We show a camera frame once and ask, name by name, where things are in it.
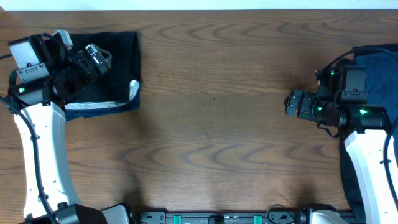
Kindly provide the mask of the black shorts garment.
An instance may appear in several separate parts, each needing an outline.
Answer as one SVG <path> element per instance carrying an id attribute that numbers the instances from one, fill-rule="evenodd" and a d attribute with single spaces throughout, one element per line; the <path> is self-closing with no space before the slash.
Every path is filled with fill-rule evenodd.
<path id="1" fill-rule="evenodd" d="M 65 109 L 96 109 L 121 106 L 140 91 L 141 52 L 137 32 L 101 32 L 71 34 L 75 54 L 88 44 L 95 44 L 113 56 L 111 70 L 85 86 L 84 92 Z"/>

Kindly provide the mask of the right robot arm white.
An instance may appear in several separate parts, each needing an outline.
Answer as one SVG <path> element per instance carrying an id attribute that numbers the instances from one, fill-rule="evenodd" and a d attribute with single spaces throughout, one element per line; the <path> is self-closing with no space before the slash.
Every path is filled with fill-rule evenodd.
<path id="1" fill-rule="evenodd" d="M 366 71 L 336 66 L 318 78 L 317 92 L 292 90 L 285 113 L 313 121 L 319 129 L 336 127 L 353 164 L 367 223 L 397 220 L 397 159 L 393 125 L 385 107 L 369 105 Z"/>

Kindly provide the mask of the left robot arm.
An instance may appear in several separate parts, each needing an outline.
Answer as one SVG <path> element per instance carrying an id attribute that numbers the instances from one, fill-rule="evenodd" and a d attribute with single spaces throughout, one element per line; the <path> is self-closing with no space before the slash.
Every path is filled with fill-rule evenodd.
<path id="1" fill-rule="evenodd" d="M 98 210 L 81 204 L 65 145 L 65 106 L 111 69 L 111 54 L 88 44 L 74 55 L 68 32 L 37 34 L 9 43 L 17 69 L 4 103 L 21 135 L 27 194 L 26 223 L 131 223 L 127 206 Z"/>

